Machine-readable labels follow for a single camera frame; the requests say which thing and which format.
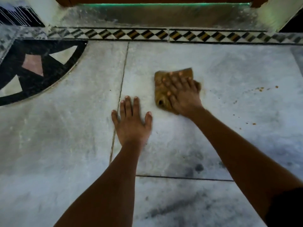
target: marble floor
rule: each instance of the marble floor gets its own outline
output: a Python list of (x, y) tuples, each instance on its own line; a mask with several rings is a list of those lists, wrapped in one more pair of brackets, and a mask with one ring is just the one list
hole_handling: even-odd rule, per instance
[(192, 67), (203, 105), (303, 179), (302, 64), (301, 46), (89, 41), (53, 87), (0, 107), (0, 226), (54, 225), (119, 152), (126, 95), (154, 116), (133, 226), (265, 226), (193, 123), (155, 106), (153, 75)]

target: cream triangular tile piece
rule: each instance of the cream triangular tile piece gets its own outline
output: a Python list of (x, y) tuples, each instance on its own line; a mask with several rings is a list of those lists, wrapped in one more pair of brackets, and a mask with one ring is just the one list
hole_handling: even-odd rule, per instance
[(77, 49), (77, 45), (74, 45), (73, 47), (70, 47), (68, 49), (65, 49), (63, 51), (49, 54), (52, 58), (59, 61), (61, 64), (66, 64), (66, 62), (71, 58), (71, 56), (74, 54), (75, 50)]
[(12, 80), (0, 90), (0, 97), (10, 96), (22, 91), (19, 78), (15, 75)]

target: person's right hand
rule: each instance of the person's right hand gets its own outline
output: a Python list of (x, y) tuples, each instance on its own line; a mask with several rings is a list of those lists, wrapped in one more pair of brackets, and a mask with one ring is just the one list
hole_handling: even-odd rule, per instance
[(181, 115), (192, 118), (197, 109), (203, 108), (199, 92), (192, 78), (185, 78), (182, 72), (179, 77), (170, 74), (169, 78), (163, 78), (163, 83), (170, 90), (167, 93), (172, 107)]

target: diamond pattern border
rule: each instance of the diamond pattern border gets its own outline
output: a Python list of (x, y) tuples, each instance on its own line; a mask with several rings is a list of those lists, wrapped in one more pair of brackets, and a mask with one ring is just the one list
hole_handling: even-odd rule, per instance
[(303, 34), (265, 31), (186, 30), (165, 28), (77, 28), (53, 27), (48, 32), (28, 30), (21, 39), (162, 41), (204, 44), (287, 44), (303, 45)]

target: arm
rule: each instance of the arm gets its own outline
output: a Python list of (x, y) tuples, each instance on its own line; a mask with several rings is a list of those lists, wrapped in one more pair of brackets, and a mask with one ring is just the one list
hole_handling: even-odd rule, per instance
[(134, 185), (140, 152), (152, 129), (148, 112), (145, 124), (139, 115), (139, 99), (135, 97), (133, 112), (129, 96), (120, 104), (112, 120), (122, 149), (105, 172), (66, 210), (55, 227), (126, 226), (131, 227), (134, 212)]
[(210, 141), (230, 175), (264, 220), (274, 196), (303, 187), (288, 170), (263, 154), (203, 108), (191, 78), (171, 77), (163, 82), (172, 106), (191, 119)]

